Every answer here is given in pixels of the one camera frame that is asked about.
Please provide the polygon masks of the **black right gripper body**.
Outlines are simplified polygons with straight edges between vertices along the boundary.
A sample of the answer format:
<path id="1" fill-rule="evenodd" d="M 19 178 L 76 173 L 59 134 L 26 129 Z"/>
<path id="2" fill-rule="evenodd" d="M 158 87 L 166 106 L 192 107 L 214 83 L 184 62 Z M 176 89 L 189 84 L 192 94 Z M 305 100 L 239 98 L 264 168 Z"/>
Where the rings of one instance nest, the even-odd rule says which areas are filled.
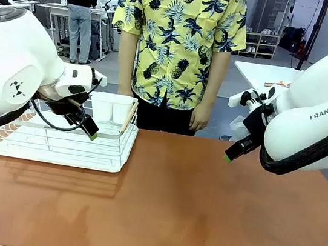
<path id="1" fill-rule="evenodd" d="M 243 120 L 243 124 L 249 132 L 245 139 L 251 142 L 263 143 L 264 133 L 269 123 L 267 119 L 273 113 L 273 110 L 272 107 L 260 105 L 248 114 Z"/>

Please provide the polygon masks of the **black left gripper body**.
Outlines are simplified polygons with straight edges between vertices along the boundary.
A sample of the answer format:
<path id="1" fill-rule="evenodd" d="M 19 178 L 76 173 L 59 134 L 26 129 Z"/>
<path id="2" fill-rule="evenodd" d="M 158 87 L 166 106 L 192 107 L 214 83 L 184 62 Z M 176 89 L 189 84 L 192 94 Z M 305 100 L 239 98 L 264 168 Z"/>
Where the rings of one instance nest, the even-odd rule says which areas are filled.
<path id="1" fill-rule="evenodd" d="M 57 101 L 44 96 L 42 93 L 38 93 L 37 98 L 44 101 L 54 114 L 64 117 L 70 126 L 80 127 L 88 119 L 83 108 L 83 103 L 89 98 L 86 92 Z"/>

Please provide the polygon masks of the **person's left hand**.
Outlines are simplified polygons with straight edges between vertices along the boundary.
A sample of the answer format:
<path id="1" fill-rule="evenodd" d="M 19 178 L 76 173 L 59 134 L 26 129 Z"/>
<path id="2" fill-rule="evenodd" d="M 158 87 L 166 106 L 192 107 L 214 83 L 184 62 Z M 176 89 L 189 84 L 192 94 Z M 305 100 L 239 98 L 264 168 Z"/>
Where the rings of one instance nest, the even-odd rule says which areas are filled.
<path id="1" fill-rule="evenodd" d="M 204 129 L 211 118 L 211 111 L 212 108 L 209 106 L 202 104 L 196 106 L 191 115 L 189 129 L 192 131 L 199 131 Z"/>

